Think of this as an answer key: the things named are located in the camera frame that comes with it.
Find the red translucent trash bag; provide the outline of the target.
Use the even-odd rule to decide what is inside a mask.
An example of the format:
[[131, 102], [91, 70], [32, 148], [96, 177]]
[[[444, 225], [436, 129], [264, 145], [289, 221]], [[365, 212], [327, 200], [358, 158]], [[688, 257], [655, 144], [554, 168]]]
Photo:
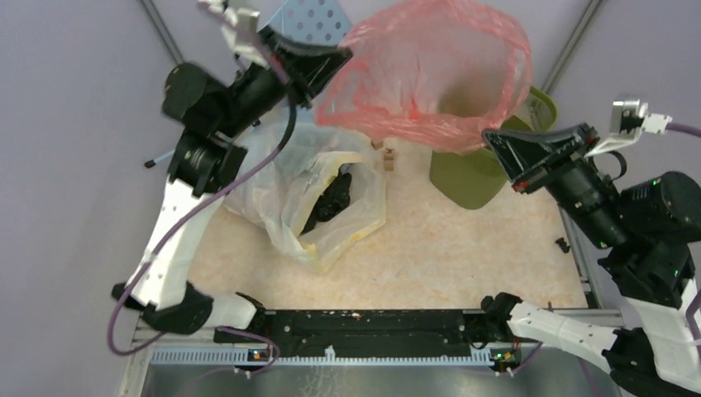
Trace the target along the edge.
[[319, 125], [466, 153], [532, 86], [532, 52], [514, 17], [476, 1], [405, 1], [353, 26], [351, 59], [327, 85]]

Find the large translucent white plastic bag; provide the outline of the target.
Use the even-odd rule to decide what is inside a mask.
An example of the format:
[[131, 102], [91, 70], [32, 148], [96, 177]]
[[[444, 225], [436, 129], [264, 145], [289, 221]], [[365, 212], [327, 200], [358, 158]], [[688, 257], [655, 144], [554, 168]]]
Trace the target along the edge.
[[[352, 175], [349, 207], [301, 235], [340, 171]], [[386, 180], [370, 139], [309, 122], [298, 123], [285, 148], [234, 188], [223, 205], [265, 229], [280, 254], [317, 273], [329, 271], [355, 242], [381, 228], [388, 212]]]

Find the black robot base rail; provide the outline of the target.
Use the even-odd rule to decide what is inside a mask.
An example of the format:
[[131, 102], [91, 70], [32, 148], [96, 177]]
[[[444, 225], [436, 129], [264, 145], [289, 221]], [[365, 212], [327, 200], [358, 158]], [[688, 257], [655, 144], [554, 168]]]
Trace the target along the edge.
[[283, 358], [467, 357], [490, 343], [517, 345], [506, 325], [478, 309], [260, 309], [244, 336], [216, 330], [219, 344], [265, 337]]

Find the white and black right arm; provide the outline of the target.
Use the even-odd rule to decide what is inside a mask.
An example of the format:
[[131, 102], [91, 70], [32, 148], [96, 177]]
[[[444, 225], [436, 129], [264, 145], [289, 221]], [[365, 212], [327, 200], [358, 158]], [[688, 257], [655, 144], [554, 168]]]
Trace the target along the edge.
[[700, 239], [700, 187], [669, 171], [628, 189], [594, 164], [600, 138], [581, 123], [483, 138], [520, 194], [546, 190], [584, 235], [608, 251], [599, 264], [641, 326], [608, 328], [561, 316], [513, 294], [482, 300], [486, 333], [520, 337], [577, 356], [635, 396], [700, 393], [700, 289], [689, 249]]

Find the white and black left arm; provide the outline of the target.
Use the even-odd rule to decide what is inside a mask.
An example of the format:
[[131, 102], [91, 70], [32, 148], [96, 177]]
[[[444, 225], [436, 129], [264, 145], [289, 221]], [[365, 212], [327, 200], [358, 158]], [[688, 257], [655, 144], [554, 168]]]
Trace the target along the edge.
[[271, 151], [277, 156], [293, 135], [298, 110], [311, 106], [353, 54], [344, 46], [292, 41], [270, 27], [257, 36], [270, 63], [249, 66], [231, 84], [191, 62], [174, 67], [165, 80], [163, 114], [184, 130], [141, 263], [129, 280], [112, 288], [121, 307], [138, 311], [158, 332], [190, 335], [206, 325], [228, 326], [246, 342], [264, 334], [254, 299], [204, 294], [188, 280], [189, 268], [225, 196], [270, 163], [265, 157], [243, 171], [247, 149], [236, 144], [237, 137], [286, 101], [288, 121]]

